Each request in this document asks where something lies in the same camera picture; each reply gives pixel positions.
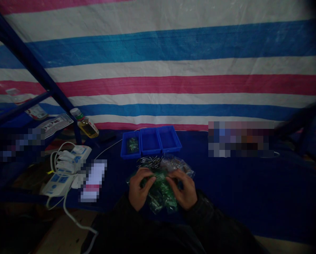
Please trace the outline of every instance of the bottle label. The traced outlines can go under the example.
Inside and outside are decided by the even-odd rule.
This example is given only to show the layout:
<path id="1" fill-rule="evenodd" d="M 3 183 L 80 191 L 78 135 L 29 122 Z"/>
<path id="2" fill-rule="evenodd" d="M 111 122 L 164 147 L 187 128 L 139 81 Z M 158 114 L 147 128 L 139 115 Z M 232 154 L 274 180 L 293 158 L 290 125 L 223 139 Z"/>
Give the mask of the bottle label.
<path id="1" fill-rule="evenodd" d="M 33 119 L 41 119 L 47 115 L 47 113 L 44 111 L 44 109 L 42 109 L 41 106 L 39 106 L 38 104 L 29 108 L 25 112 L 29 116 L 31 116 Z"/>
<path id="2" fill-rule="evenodd" d="M 81 120 L 84 120 L 85 116 L 84 116 L 83 113 L 81 113 L 80 115 L 75 116 L 75 118 L 76 118 L 78 121 L 81 121 Z"/>
<path id="3" fill-rule="evenodd" d="M 89 119 L 88 120 L 88 124 L 91 125 L 91 127 L 95 130 L 96 133 L 98 133 L 99 135 L 99 130 L 97 129 L 97 127 L 94 125 L 94 123 Z"/>

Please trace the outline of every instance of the plastic bottle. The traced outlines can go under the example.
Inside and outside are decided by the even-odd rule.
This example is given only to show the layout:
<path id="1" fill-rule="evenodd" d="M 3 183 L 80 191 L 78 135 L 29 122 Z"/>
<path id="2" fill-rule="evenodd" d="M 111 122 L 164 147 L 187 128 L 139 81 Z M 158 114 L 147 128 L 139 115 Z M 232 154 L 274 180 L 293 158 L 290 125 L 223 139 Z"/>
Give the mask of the plastic bottle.
<path id="1" fill-rule="evenodd" d="M 14 104 L 19 106 L 20 104 L 23 104 L 29 100 L 31 100 L 31 97 L 29 95 L 20 93 L 20 91 L 17 88 L 11 88 L 8 90 L 5 90 L 8 95 L 11 96 L 12 101 Z M 42 109 L 39 104 L 34 105 L 33 107 L 29 108 L 25 111 L 30 117 L 37 121 L 41 121 L 49 116 L 48 113 L 45 112 L 44 109 Z"/>
<path id="2" fill-rule="evenodd" d="M 70 110 L 70 113 L 78 120 L 78 127 L 89 137 L 95 138 L 99 135 L 99 130 L 96 128 L 94 123 L 88 117 L 84 116 L 83 113 L 78 109 L 74 108 Z"/>

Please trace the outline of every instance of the wooden floor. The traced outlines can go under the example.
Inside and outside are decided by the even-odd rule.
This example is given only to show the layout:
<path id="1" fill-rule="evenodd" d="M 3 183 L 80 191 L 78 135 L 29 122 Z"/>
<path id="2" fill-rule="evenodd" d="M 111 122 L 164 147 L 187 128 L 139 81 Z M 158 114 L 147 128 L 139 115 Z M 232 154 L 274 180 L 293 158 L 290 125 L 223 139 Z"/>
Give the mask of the wooden floor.
<path id="1" fill-rule="evenodd" d="M 73 212 L 72 215 L 82 225 L 90 226 L 97 212 L 80 210 Z M 80 248 L 86 235 L 86 230 L 78 228 L 67 215 L 62 215 L 46 234 L 35 253 L 80 254 Z M 310 245 L 261 236 L 255 237 L 271 254 L 310 254 L 314 252 L 314 248 Z"/>

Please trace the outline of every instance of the blue tablecloth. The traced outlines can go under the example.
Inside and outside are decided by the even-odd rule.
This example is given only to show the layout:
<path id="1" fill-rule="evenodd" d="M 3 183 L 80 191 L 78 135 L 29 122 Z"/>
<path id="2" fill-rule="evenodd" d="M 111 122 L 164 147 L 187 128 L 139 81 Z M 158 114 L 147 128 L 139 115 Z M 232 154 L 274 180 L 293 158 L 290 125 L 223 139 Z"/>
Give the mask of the blue tablecloth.
<path id="1" fill-rule="evenodd" d="M 98 143 L 98 138 L 86 145 L 94 159 L 102 150 L 122 138 Z M 255 235 L 316 243 L 316 172 L 285 144 L 275 144 L 277 158 L 209 158 L 207 132 L 177 132 L 183 148 L 177 154 L 196 172 L 194 182 L 227 215 L 248 226 Z M 126 179 L 136 170 L 136 160 L 120 158 L 121 142 L 104 152 L 107 172 L 96 203 L 84 208 L 109 211 L 128 191 Z M 78 203 L 79 190 L 71 190 L 67 204 Z M 183 223 L 179 213 L 166 210 L 154 215 L 147 205 L 141 210 L 149 219 Z"/>

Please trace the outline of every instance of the person's left hand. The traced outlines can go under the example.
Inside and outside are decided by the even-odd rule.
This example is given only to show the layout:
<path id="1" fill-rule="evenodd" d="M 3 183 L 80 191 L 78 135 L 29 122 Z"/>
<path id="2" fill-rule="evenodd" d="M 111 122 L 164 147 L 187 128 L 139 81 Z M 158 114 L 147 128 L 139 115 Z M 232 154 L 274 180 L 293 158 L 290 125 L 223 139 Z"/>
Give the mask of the person's left hand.
<path id="1" fill-rule="evenodd" d="M 151 177 L 144 188 L 140 187 L 140 182 L 153 173 L 148 168 L 139 168 L 137 173 L 130 179 L 129 201 L 133 208 L 138 212 L 145 204 L 148 191 L 152 187 L 155 177 Z"/>

